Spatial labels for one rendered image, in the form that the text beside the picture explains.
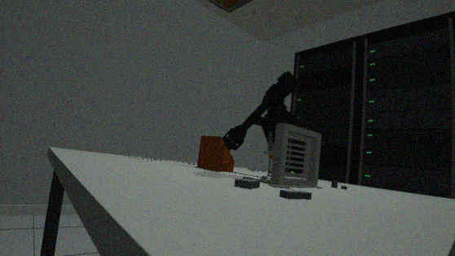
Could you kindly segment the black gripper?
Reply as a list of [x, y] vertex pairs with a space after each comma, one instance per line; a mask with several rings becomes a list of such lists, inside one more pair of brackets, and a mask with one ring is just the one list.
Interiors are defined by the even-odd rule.
[[[285, 102], [278, 99], [269, 100], [267, 114], [265, 117], [256, 117], [253, 120], [253, 124], [261, 126], [263, 128], [263, 132], [266, 136], [267, 143], [269, 139], [269, 131], [272, 130], [272, 141], [275, 144], [275, 137], [276, 137], [276, 123], [288, 123], [290, 122], [291, 125], [298, 124], [298, 117], [284, 113], [284, 108], [286, 108]], [[266, 118], [267, 117], [267, 118]]]

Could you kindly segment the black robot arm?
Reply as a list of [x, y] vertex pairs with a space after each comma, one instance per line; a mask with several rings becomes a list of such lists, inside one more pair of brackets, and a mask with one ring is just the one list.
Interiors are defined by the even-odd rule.
[[263, 113], [268, 109], [266, 104], [268, 104], [269, 100], [278, 99], [285, 102], [284, 98], [288, 94], [298, 91], [299, 83], [300, 81], [292, 73], [289, 71], [287, 73], [283, 72], [277, 78], [277, 83], [273, 84], [266, 91], [265, 96], [263, 97], [263, 102], [254, 110], [254, 112], [241, 125], [231, 128], [222, 137], [228, 151], [237, 150], [243, 144], [246, 132], [253, 125], [254, 118], [261, 117], [263, 115]]

